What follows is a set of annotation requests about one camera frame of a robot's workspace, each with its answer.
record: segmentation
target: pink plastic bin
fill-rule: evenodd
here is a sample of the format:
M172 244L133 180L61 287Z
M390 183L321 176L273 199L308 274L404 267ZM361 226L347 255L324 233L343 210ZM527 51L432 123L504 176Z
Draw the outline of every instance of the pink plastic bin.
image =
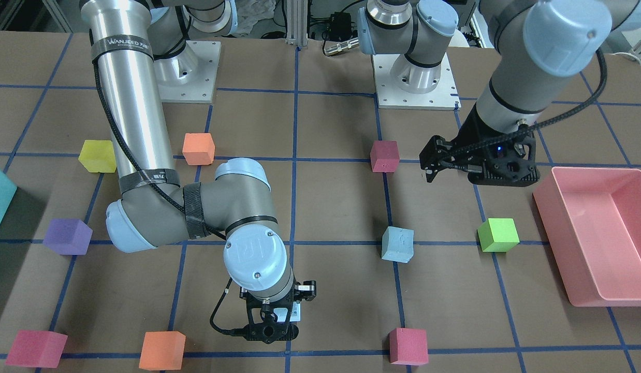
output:
M534 200L572 305L641 306L641 170L554 167Z

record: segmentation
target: pink cube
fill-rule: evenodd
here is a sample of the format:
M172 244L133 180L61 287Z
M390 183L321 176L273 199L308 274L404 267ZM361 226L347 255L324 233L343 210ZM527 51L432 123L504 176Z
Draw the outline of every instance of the pink cube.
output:
M19 331L6 365L25 368L57 368L67 335L49 331Z
M396 328L389 332L389 362L399 365L428 364L427 331Z
M79 219L52 219L42 243L60 255L84 255L93 230Z
M399 147L396 141L374 141L371 148L371 170L393 173L399 167Z

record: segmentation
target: grid line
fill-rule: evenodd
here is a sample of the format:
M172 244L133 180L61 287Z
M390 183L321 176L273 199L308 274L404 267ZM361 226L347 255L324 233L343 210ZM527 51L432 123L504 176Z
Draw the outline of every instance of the grid line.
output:
M19 150L20 145L22 144L22 141L24 141L24 137L26 136L28 129L30 128L31 124L33 123L33 120L35 119L35 116L37 115L37 111L39 107L41 106L42 102L44 101L44 96L47 94L48 87L51 85L51 82L53 82L53 77L56 76L56 73L58 71L58 67L60 67L61 62L63 61L63 57L65 56L65 52L67 52L67 48L70 45L70 41L72 41L72 34L67 36L67 41L65 42L65 45L63 46L63 50L58 57L58 61L56 61L56 65L53 66L53 71L51 72L51 75L49 76L49 80L47 80L47 85L45 88L42 90L42 94L39 97L39 100L37 100L37 104L35 105L35 108L33 109L33 112L31 113L31 116L29 117L24 130L22 131L22 134L19 136L19 139L17 139L17 144L15 144L12 153L10 154L10 158L8 158L8 162L6 163L5 167L3 168L3 173L8 173L8 170L10 169L10 165L12 165L12 160L14 159L14 155L17 153Z
M585 83L585 86L588 88L590 91L590 94L593 94L592 87L590 87L590 83L588 83L588 79L585 77L585 74L583 74L583 71L580 72L580 77L583 78L583 82ZM604 118L604 121L606 123L606 126L608 127L608 130L610 131L613 139L615 140L617 147L619 148L620 153L622 153L622 156L624 157L624 160L626 161L627 165L631 166L631 162L629 161L629 157L627 156L626 152L624 151L624 148L622 147L622 144L619 142L619 139L617 138L617 135L615 134L615 131L613 130L613 127L610 124L610 121L606 117L606 114L604 113L604 109L602 108L599 100L595 100L594 102L597 106L597 109L599 109L599 113L602 114L602 118Z

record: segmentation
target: black strap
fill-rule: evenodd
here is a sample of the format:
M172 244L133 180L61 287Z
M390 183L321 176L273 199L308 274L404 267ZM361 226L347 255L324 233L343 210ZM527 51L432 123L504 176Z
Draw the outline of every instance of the black strap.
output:
M114 50L136 50L147 54L151 59L153 57L153 50L148 40L136 35L112 35L93 43L91 47L93 62L103 54Z
M190 239L208 236L210 232L206 229L203 203L200 200L200 182L185 185L183 187L183 199L185 201L187 234Z
M417 33L419 31L419 21L417 20L417 7L413 8L413 38L410 40L410 48L408 52L404 54L412 53L415 50L415 45L417 45Z
M148 184L174 184L180 187L180 177L176 170L170 168L157 168L135 172L121 177L119 180L120 193L125 193Z
M241 226L242 224L247 224L247 223L252 223L252 222L260 222L260 221L263 221L263 220L266 220L268 222L275 222L276 224L279 223L275 217L271 217L269 215L256 215L255 217L249 217L249 218L244 218L244 219L238 220L237 222L235 222L235 223L231 224L230 226L228 226L226 231L230 232L232 229L235 229L236 227Z

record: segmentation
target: black cable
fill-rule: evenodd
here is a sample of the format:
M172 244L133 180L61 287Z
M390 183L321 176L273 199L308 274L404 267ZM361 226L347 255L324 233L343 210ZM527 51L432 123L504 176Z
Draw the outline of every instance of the black cable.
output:
M344 9L341 9L341 11L339 13L343 13L343 12L346 11L346 9L352 7L353 5L359 4L359 3L363 2L363 1L364 0L357 0L356 2L352 2L352 3L348 4L348 5L346 5L346 7L344 7Z
M509 141L512 139L515 139L516 137L519 136L526 136L530 135L533 133L535 130L540 130L544 127L547 127L551 124L555 124L559 121L566 120L567 118L576 115L577 113L580 113L583 111L583 109L587 108L588 106L592 105L597 98L604 92L604 88L606 86L606 81L608 78L608 70L606 66L606 60L604 58L604 53L602 52L601 49L597 49L595 52L597 55L597 61L599 62L599 71L600 71L600 77L599 77L599 87L597 87L596 91L593 92L590 97L588 97L587 100L585 100L583 103L579 104L578 106L569 109L569 111L565 111L565 113L562 113L558 116L555 116L553 118L550 118L548 120L539 122L535 125L531 125L530 127L527 128L522 128L520 130L517 130L516 132L512 132L511 134L505 134L505 135L500 135L498 137L492 137L491 139L486 139L484 141L476 142L475 144L471 144L469 146L464 146L460 147L458 149L451 150L449 153L446 154L446 156L443 156L443 158L440 159L440 161L444 161L447 158L451 157L456 157L461 154L466 154L470 153L471 151L476 151L479 149L483 149L489 146L494 146L496 144L500 144L501 142Z
M143 168L140 167L140 165L134 158L134 155L132 154L132 151L129 150L129 147L125 142L124 137L122 137L122 134L120 134L118 125L115 123L113 113L111 112L111 108L109 108L107 104L107 99L105 98L105 94L102 90L102 82L100 80L100 68L97 61L93 61L93 70L95 71L95 87L97 89L97 94L100 97L100 103L102 104L102 108L105 111L105 115L107 116L107 120L109 121L109 127L111 128L111 132L113 133L115 140L119 144L120 150L122 150L122 153L124 153L129 163L131 163L132 166L134 166L134 168L136 169L136 172L138 172L141 175L141 178L143 180L149 180L150 178L145 172L143 172ZM176 200L171 198L169 194L166 194L164 191L162 191L162 189L159 188L159 185L154 183L150 183L149 185L152 189L154 189L155 192L157 192L157 194L159 194L162 198L164 198L167 202L169 202L170 205L172 205L173 207L176 208L176 210L180 211L181 213L183 213L183 215L185 215L185 208L182 205L180 205L178 202L176 202ZM215 227L212 227L209 224L205 224L205 227L209 232L226 241L226 236L224 236L224 234L219 232Z
M228 294L228 288L230 288L231 283L233 282L233 278L228 278L228 283L226 284L226 287L224 288L224 292L222 293L222 296L219 297L219 300L217 301L217 305L214 306L214 311L212 312L210 316L210 326L219 333L222 333L223 335L231 335L231 331L219 328L214 323L214 316L217 314L217 311L219 310L219 306L221 306L222 302L224 301L224 297L226 297L226 294Z
M153 55L153 59L157 61L157 60L165 60L165 59L169 59L170 57L174 57L174 55L177 54L177 51L174 52L173 50L176 49L178 45L180 45L181 43L183 43L183 47L184 47L185 40L189 40L188 36L187 38L185 38L185 36L190 31L191 27L192 27L192 16L190 15L190 24L186 26L185 31L183 32L183 37L181 37L180 40L178 40L178 42L174 44L173 47L171 47L171 49L167 50L163 54Z

